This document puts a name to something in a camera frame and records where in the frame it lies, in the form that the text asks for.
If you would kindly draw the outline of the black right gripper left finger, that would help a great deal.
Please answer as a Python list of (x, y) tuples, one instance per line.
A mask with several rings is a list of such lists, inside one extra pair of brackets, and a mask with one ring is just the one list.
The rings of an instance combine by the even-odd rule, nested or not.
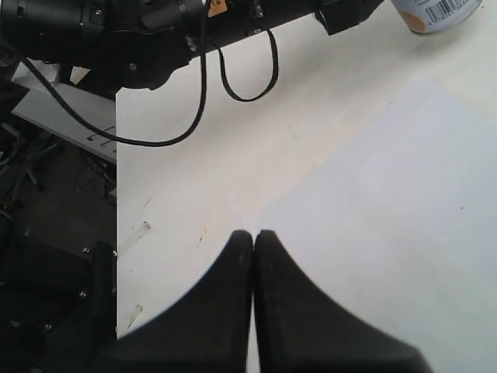
[(231, 233), (174, 305), (104, 347), (94, 372), (244, 372), (252, 310), (251, 235)]

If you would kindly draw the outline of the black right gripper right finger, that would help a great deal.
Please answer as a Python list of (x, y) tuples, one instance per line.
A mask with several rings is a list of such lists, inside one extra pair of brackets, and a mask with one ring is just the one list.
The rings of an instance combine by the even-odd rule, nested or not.
[(412, 345), (364, 322), (316, 286), (275, 232), (255, 240), (255, 327), (262, 372), (424, 372)]

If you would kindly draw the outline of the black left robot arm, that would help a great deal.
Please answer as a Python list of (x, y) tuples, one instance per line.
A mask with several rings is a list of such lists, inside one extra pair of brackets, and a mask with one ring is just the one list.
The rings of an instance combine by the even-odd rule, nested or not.
[(95, 72), (115, 89), (150, 89), (207, 49), (313, 14), (330, 34), (377, 1), (3, 1), (1, 39), (33, 60)]

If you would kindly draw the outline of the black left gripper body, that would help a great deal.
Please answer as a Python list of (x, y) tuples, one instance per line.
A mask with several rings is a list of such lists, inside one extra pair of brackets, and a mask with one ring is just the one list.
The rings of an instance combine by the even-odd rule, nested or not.
[(331, 36), (358, 26), (382, 0), (261, 0), (225, 1), (227, 8), (207, 20), (207, 36), (216, 41), (239, 41), (296, 19), (313, 15)]

